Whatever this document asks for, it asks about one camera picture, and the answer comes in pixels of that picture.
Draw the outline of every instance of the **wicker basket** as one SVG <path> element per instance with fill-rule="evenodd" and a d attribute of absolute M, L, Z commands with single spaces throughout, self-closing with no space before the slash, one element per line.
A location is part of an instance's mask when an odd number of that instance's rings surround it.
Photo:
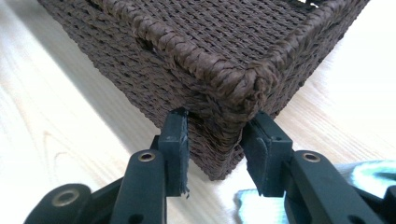
<path fill-rule="evenodd" d="M 276 116 L 368 0 L 38 0 L 161 128 L 190 110 L 191 158 L 223 179 L 246 122 Z"/>

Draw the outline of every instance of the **black plastic part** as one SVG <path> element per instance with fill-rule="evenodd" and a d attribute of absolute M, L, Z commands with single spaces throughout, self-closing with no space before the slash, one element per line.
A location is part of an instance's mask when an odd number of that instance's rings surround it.
<path fill-rule="evenodd" d="M 149 149 L 157 149 L 158 150 L 158 140 L 160 140 L 160 136 L 159 135 L 155 135 L 154 139 L 152 140 L 151 146 L 149 147 Z"/>
<path fill-rule="evenodd" d="M 306 222 L 306 216 L 300 216 L 301 203 L 313 224 L 383 223 L 324 156 L 296 151 L 287 168 L 290 176 L 286 180 L 292 180 L 285 182 L 285 208 L 290 223 Z"/>
<path fill-rule="evenodd" d="M 283 197 L 281 164 L 291 159 L 291 139 L 266 114 L 259 112 L 243 130 L 241 147 L 247 170 L 260 195 Z"/>
<path fill-rule="evenodd" d="M 381 198 L 378 198 L 375 195 L 356 187 L 353 187 L 353 189 L 361 196 L 364 202 L 367 203 L 367 205 L 369 205 L 375 213 L 379 214 L 381 212 L 381 203 L 383 201 Z"/>
<path fill-rule="evenodd" d="M 163 155 L 149 149 L 129 160 L 110 223 L 165 223 Z"/>
<path fill-rule="evenodd" d="M 92 194 L 92 224 L 109 223 L 122 179 L 120 178 Z"/>
<path fill-rule="evenodd" d="M 381 215 L 389 223 L 396 223 L 396 186 L 390 186 L 381 204 Z"/>
<path fill-rule="evenodd" d="M 158 150 L 163 154 L 166 173 L 166 196 L 186 193 L 189 166 L 188 112 L 184 108 L 171 111 L 158 138 Z"/>
<path fill-rule="evenodd" d="M 67 184 L 52 190 L 26 218 L 26 224 L 90 223 L 91 190 L 80 184 Z"/>

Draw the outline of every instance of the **basket rim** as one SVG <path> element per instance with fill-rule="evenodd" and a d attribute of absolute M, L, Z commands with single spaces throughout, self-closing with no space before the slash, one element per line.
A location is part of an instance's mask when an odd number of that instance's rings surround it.
<path fill-rule="evenodd" d="M 174 66 L 181 66 L 195 78 L 203 81 L 211 97 L 233 111 L 233 107 L 244 108 L 252 119 L 263 107 L 266 98 L 277 87 L 282 71 L 298 57 L 311 36 L 317 35 L 332 24 L 334 15 L 347 7 L 353 0 L 328 0 L 308 13 L 306 19 L 279 40 L 261 60 L 250 62 L 245 69 L 229 62 L 225 57 L 210 54 L 199 48 L 176 29 L 144 14 L 125 0 L 86 0 L 95 3 L 106 14 L 118 21 L 126 22 L 132 28 L 134 38 L 149 41 L 166 52 L 174 60 Z"/>

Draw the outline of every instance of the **wood grain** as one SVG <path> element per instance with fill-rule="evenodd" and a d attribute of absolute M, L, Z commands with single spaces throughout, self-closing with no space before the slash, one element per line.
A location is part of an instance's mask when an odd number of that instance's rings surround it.
<path fill-rule="evenodd" d="M 296 149 L 396 160 L 395 7 L 371 1 L 276 119 Z M 0 0 L 0 55 L 0 223 L 62 184 L 109 184 L 159 133 L 35 0 Z M 168 200 L 169 223 L 235 223 L 233 196 L 254 185 L 243 160 L 215 182 L 191 162 L 189 187 Z"/>

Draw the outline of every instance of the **metal rivet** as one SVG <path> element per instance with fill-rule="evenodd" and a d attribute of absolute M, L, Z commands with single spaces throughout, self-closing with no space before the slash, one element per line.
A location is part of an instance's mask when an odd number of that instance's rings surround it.
<path fill-rule="evenodd" d="M 63 207 L 74 202 L 79 197 L 77 189 L 66 189 L 59 192 L 52 199 L 52 205 L 55 207 Z"/>
<path fill-rule="evenodd" d="M 310 152 L 305 152 L 303 154 L 303 158 L 304 158 L 304 160 L 310 161 L 310 162 L 320 162 L 320 157 L 313 153 L 310 153 Z"/>
<path fill-rule="evenodd" d="M 151 152 L 145 152 L 140 154 L 139 160 L 140 161 L 153 161 L 155 159 L 155 155 Z"/>

